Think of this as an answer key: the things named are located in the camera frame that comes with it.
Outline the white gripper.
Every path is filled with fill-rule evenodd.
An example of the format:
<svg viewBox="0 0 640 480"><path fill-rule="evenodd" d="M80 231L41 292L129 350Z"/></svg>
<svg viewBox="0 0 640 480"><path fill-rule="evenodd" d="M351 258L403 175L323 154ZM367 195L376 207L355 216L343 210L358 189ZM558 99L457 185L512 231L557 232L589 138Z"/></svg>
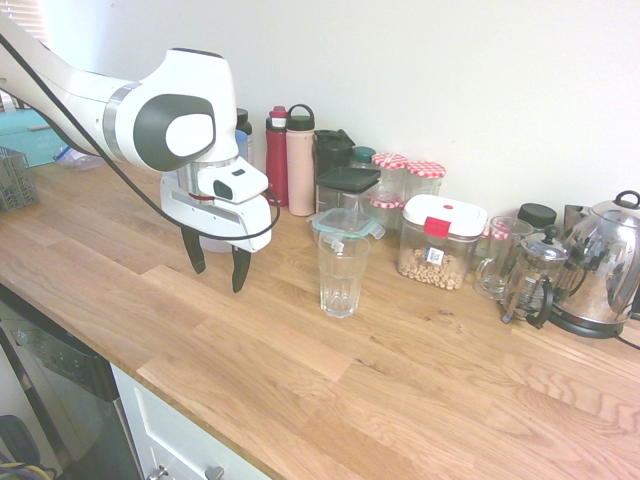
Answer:
<svg viewBox="0 0 640 480"><path fill-rule="evenodd" d="M175 172L164 173L160 182L161 208L174 220L189 226L181 228L183 243L194 271L206 269L200 235L227 239L232 247L232 289L238 293L244 287L252 253L266 247L272 238L271 210L260 194L239 204L223 200L201 202L179 187Z"/></svg>

